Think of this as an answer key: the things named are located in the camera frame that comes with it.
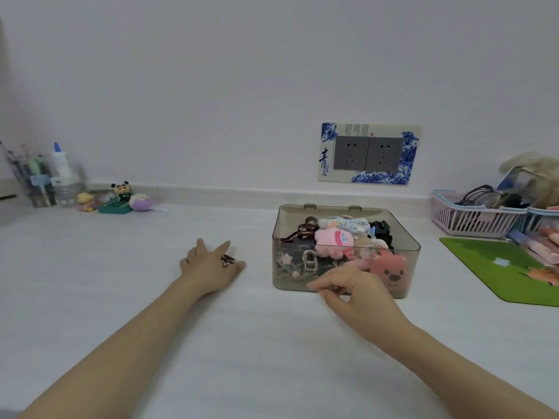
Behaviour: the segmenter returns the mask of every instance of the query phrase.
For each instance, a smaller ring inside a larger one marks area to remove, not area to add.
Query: panda figurine
[[[124,181],[122,184],[112,184],[111,187],[115,189],[115,193],[120,201],[123,203],[130,201],[132,194],[130,192],[130,184],[128,181]]]

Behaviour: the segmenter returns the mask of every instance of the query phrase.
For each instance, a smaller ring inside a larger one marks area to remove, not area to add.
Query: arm
[[[34,418],[122,418],[134,413],[173,336],[192,305],[224,288],[244,268],[223,268],[226,242],[208,252],[199,239],[181,260],[181,277],[130,322],[71,368],[19,416]]]
[[[378,276],[338,267],[308,284],[361,337],[401,362],[451,413],[465,418],[559,418],[559,413],[463,358],[411,324]],[[332,286],[350,289],[349,302]]]

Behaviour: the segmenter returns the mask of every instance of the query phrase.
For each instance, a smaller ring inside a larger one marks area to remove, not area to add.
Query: white wall
[[[95,181],[468,188],[520,152],[559,155],[558,11],[559,0],[0,0],[3,103],[27,120],[4,115],[2,129],[58,140]],[[318,183],[330,120],[423,126],[410,185]]]

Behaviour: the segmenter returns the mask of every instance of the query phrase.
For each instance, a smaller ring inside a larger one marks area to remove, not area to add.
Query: pink plush toy
[[[353,259],[353,235],[337,228],[328,228],[315,232],[316,254],[319,257],[341,259],[345,255]]]
[[[370,259],[359,259],[348,261],[346,265],[352,265],[360,270],[368,270],[381,278],[391,293],[402,292],[405,297],[410,287],[410,272],[408,260],[402,254],[393,254],[389,250],[381,250],[382,254],[371,255]]]

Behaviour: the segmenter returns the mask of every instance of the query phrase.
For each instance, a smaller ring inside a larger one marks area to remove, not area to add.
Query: green mouse pad
[[[441,242],[499,298],[559,307],[557,278],[511,242],[441,238]]]

